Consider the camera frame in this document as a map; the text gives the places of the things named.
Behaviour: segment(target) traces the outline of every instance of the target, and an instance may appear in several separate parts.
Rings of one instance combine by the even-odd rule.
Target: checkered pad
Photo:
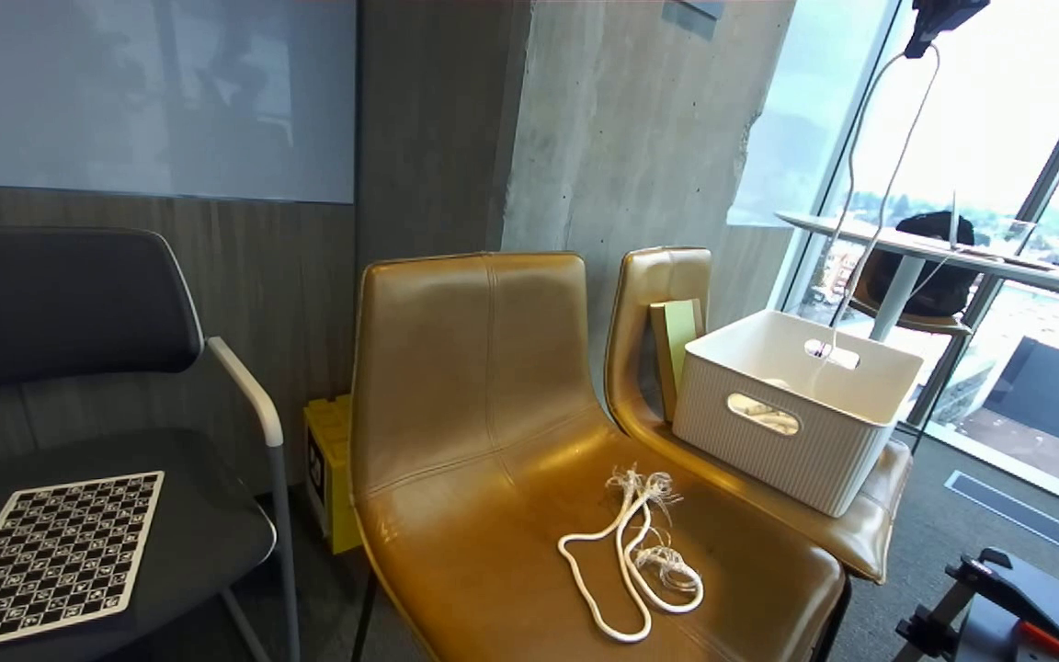
[[[0,512],[0,644],[127,607],[162,472],[20,490]]]

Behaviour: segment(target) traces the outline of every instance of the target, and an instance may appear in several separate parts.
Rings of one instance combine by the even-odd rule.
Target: whiteboard
[[[358,0],[0,0],[0,183],[354,203]]]

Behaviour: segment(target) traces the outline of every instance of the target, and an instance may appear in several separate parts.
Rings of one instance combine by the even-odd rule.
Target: white table
[[[787,221],[789,227],[808,233],[808,237],[832,237],[840,225],[832,217],[800,217],[800,213],[778,213],[778,221]],[[945,238],[907,237],[896,227],[884,227],[875,237],[875,225],[867,225],[867,221],[846,221],[840,227],[840,238],[864,244],[864,247],[875,238],[880,252],[902,253],[902,266],[896,266],[891,292],[880,302],[880,314],[873,323],[873,340],[880,340],[880,341],[896,329],[896,320],[907,304],[907,295],[914,292],[927,263],[945,263],[956,268],[987,274],[993,281],[1016,281],[1016,284],[1031,284],[1039,292],[1059,292],[1059,268],[1043,266],[1043,263],[1005,258],[1005,253],[989,253],[979,247],[951,247]]]

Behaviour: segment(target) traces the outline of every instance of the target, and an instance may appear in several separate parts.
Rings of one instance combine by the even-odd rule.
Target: white storage box
[[[753,314],[684,347],[672,430],[840,520],[880,459],[918,369],[913,352]]]

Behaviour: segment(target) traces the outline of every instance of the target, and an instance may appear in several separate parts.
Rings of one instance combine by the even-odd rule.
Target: black chair
[[[103,658],[222,596],[257,658],[230,585],[278,559],[286,651],[302,658],[283,430],[273,399],[224,347],[205,340],[167,238],[124,227],[0,227],[0,392],[118,374],[159,382],[215,357],[257,417],[273,474],[273,517],[224,444],[197,430],[124,430],[0,459],[0,509],[16,490],[167,472],[134,600],[121,615],[0,644],[0,658]]]

